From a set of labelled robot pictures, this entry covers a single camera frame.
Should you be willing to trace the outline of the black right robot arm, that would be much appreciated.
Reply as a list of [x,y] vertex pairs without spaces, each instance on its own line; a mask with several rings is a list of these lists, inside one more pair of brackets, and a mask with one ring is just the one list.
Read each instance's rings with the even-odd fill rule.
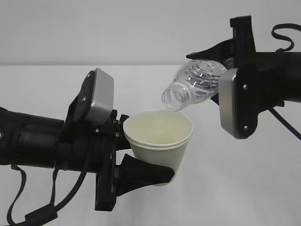
[[230,20],[233,37],[188,59],[213,60],[233,65],[219,79],[213,101],[219,105],[222,128],[236,139],[246,139],[256,130],[258,115],[270,111],[296,137],[300,133],[275,110],[285,101],[301,100],[301,54],[294,43],[274,52],[258,52],[250,16]]

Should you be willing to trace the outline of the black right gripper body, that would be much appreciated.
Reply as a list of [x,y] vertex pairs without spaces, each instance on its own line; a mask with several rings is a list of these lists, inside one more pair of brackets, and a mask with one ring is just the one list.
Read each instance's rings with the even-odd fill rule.
[[230,19],[233,30],[233,66],[239,68],[248,56],[256,52],[251,16],[237,16]]

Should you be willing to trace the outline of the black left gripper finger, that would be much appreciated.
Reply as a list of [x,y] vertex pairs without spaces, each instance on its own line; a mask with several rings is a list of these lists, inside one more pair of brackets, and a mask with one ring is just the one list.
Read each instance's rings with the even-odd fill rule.
[[141,161],[128,154],[116,166],[116,195],[157,184],[169,183],[175,171],[166,166]]
[[128,118],[129,118],[128,115],[122,114],[122,115],[120,116],[120,119],[119,119],[120,124],[123,125],[123,123],[124,123]]

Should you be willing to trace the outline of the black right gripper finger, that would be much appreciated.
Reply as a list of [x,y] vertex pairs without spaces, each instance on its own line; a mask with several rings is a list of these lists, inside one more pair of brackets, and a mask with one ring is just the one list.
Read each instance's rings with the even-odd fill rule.
[[234,40],[229,39],[220,42],[209,49],[187,54],[186,58],[191,60],[204,59],[204,60],[223,62],[229,58],[232,58],[233,56],[234,56]]

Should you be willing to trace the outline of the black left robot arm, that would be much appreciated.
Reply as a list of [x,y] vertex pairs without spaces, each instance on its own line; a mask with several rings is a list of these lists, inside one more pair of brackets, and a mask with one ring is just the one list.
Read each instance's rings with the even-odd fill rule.
[[95,174],[95,210],[112,211],[117,197],[171,181],[171,167],[116,152],[130,148],[123,129],[127,115],[113,108],[114,79],[90,71],[69,106],[65,120],[5,109],[0,111],[0,162]]

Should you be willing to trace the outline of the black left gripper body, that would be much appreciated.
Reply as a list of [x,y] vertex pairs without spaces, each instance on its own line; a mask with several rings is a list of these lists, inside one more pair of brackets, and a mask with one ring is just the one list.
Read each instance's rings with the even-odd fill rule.
[[116,195],[116,152],[128,149],[123,125],[117,118],[117,110],[112,110],[107,121],[95,129],[93,150],[95,166],[95,210],[112,211],[117,201]]

